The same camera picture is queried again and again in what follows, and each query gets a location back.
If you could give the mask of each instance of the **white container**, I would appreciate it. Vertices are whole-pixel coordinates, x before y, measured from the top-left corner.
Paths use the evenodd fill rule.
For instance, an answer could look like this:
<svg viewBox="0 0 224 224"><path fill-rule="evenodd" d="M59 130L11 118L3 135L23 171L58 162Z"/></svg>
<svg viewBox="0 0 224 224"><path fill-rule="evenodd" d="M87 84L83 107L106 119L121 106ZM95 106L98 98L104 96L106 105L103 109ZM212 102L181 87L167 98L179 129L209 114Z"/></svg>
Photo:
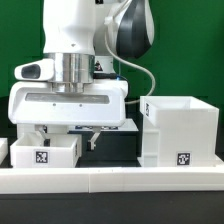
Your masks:
<svg viewBox="0 0 224 224"><path fill-rule="evenodd" d="M11 145L13 168L73 168L81 156L77 135L46 134L50 147L43 146L43 138L25 133Z"/></svg>
<svg viewBox="0 0 224 224"><path fill-rule="evenodd" d="M141 97L144 167L214 166L219 110L194 97Z"/></svg>
<svg viewBox="0 0 224 224"><path fill-rule="evenodd" d="M0 165L8 154L7 138L0 138Z"/></svg>

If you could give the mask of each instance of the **white robot link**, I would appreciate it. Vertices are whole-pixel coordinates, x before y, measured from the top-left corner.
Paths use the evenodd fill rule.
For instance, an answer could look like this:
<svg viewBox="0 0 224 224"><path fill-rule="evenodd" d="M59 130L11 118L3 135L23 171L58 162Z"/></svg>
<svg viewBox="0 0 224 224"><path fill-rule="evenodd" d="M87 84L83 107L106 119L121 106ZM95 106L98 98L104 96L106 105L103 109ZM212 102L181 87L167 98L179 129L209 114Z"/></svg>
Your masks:
<svg viewBox="0 0 224 224"><path fill-rule="evenodd" d="M44 59L16 67L20 82L11 89L9 118L18 125L18 136L25 132L21 125L91 126L93 149L101 127L126 122L128 84L115 74L113 58L129 64L124 58L138 58L151 47L149 2L45 0L43 15ZM95 69L96 62L101 69ZM154 77L140 69L152 78L151 94Z"/></svg>

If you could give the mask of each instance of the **white plastic housing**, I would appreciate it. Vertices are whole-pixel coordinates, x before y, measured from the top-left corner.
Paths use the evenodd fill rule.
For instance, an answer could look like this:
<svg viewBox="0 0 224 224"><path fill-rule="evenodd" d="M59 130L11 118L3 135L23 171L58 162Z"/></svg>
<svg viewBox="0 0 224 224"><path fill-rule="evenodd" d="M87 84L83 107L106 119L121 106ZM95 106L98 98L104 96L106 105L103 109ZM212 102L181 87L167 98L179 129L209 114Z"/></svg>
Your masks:
<svg viewBox="0 0 224 224"><path fill-rule="evenodd" d="M97 81L84 94L60 95L50 83L17 82L11 89L9 119L14 124L121 126L125 122L126 81Z"/></svg>
<svg viewBox="0 0 224 224"><path fill-rule="evenodd" d="M45 0L44 53L95 55L95 1Z"/></svg>
<svg viewBox="0 0 224 224"><path fill-rule="evenodd" d="M146 29L147 35L149 38L149 42L152 45L154 41L155 29L154 29L154 22L152 18L152 12L149 6L149 1L145 1L145 20L146 20Z"/></svg>
<svg viewBox="0 0 224 224"><path fill-rule="evenodd" d="M38 79L24 78L22 76L22 70L25 67L37 65L40 67L40 77ZM25 65L20 65L15 68L15 77L18 80L29 80L29 81L48 81L54 76L54 60L53 59L43 59L40 61L35 61Z"/></svg>

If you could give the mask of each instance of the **green wall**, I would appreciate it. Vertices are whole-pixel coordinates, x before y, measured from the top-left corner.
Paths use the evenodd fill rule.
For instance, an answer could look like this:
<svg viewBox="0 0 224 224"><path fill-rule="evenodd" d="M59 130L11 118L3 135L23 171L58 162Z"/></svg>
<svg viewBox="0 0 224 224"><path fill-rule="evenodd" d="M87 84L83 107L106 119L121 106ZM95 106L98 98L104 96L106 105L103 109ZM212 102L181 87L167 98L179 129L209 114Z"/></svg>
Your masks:
<svg viewBox="0 0 224 224"><path fill-rule="evenodd" d="M40 59L42 0L0 0L0 97L15 82L15 66ZM157 86L154 95L192 95L224 109L224 1L150 0L155 41L141 59ZM121 66L130 97L144 95L150 80Z"/></svg>

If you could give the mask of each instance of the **small white box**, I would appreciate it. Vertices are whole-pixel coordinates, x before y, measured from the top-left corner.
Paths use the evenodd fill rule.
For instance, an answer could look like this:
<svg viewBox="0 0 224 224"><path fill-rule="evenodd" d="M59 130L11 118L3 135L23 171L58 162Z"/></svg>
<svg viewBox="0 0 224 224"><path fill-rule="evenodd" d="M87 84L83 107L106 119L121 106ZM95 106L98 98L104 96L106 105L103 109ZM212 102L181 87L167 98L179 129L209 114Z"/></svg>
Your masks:
<svg viewBox="0 0 224 224"><path fill-rule="evenodd" d="M81 156L78 135L46 134L50 147L36 133L25 133L11 145L13 168L73 168Z"/></svg>
<svg viewBox="0 0 224 224"><path fill-rule="evenodd" d="M8 140L7 138L0 138L0 164L3 162L8 154Z"/></svg>

